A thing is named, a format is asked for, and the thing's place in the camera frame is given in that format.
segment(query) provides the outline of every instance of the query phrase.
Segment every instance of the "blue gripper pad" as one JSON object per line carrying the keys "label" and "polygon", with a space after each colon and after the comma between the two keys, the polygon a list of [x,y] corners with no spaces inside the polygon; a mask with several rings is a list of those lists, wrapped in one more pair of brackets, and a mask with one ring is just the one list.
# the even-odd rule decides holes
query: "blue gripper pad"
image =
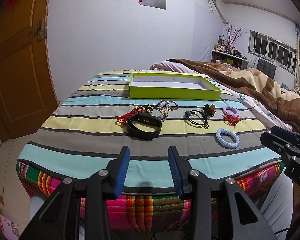
{"label": "blue gripper pad", "polygon": [[174,185],[176,194],[179,196],[179,198],[181,198],[181,196],[184,194],[183,188],[182,188],[182,179],[181,179],[181,174],[179,172],[179,169],[177,167],[176,160],[172,153],[171,147],[169,147],[169,149],[168,149],[168,162],[169,162],[170,172],[171,172],[173,185]]}
{"label": "blue gripper pad", "polygon": [[299,139],[296,134],[289,132],[281,127],[278,126],[272,127],[271,133],[291,143],[292,145],[298,145],[299,143]]}
{"label": "blue gripper pad", "polygon": [[129,162],[130,162],[130,150],[127,147],[115,181],[114,195],[116,198],[118,198],[119,195],[121,195],[122,193],[124,181],[126,179],[126,175],[128,171]]}

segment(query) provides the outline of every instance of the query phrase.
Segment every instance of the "wooden door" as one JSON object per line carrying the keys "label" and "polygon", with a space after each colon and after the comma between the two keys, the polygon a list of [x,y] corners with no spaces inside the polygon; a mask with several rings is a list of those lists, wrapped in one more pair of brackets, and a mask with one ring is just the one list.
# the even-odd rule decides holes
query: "wooden door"
{"label": "wooden door", "polygon": [[47,4],[20,0],[12,11],[0,8],[0,114],[12,138],[36,132],[58,106],[45,37]]}

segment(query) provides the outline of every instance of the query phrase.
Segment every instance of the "window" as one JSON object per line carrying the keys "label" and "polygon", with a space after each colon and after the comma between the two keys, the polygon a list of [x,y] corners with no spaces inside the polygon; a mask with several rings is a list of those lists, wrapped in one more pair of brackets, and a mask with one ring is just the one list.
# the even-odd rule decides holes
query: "window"
{"label": "window", "polygon": [[248,52],[258,57],[277,63],[291,73],[295,73],[295,49],[254,31],[250,31]]}

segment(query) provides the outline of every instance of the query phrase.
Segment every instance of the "tile floor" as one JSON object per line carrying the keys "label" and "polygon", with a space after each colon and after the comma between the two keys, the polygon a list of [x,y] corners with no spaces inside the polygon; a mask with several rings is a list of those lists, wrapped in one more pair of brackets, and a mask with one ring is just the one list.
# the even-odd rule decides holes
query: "tile floor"
{"label": "tile floor", "polygon": [[2,143],[0,148],[0,195],[4,205],[2,214],[18,225],[23,232],[30,221],[30,198],[23,188],[17,172],[17,158],[32,134],[17,139],[10,139]]}

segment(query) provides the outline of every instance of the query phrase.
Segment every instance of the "light blue coil hair tie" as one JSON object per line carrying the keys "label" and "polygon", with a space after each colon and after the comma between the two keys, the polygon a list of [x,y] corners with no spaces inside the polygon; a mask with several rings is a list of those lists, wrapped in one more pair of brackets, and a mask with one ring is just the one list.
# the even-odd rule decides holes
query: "light blue coil hair tie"
{"label": "light blue coil hair tie", "polygon": [[[229,135],[231,138],[233,138],[235,140],[235,143],[229,143],[226,140],[224,140],[221,137],[221,133]],[[217,138],[218,142],[222,146],[224,146],[226,148],[229,148],[229,149],[236,149],[239,146],[239,144],[240,144],[239,137],[234,132],[232,132],[232,131],[230,131],[228,129],[225,129],[225,128],[219,128],[217,130],[217,132],[216,132],[216,138]]]}

